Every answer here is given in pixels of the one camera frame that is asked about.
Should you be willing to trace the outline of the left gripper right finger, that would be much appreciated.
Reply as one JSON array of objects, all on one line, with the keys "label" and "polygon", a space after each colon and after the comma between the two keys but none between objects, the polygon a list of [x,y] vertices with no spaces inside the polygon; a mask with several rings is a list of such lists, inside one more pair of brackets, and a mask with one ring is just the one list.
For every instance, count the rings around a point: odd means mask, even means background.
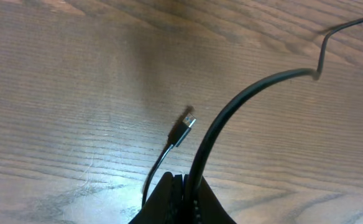
[{"label": "left gripper right finger", "polygon": [[193,201],[193,223],[236,224],[216,198],[207,181],[202,178],[198,193]]}]

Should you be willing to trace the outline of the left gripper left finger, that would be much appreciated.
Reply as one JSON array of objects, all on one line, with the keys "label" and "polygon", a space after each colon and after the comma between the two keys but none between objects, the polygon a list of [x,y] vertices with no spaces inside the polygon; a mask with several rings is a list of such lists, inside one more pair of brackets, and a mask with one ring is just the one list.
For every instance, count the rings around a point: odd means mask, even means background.
[{"label": "left gripper left finger", "polygon": [[183,176],[163,174],[149,199],[129,224],[174,224],[183,199]]}]

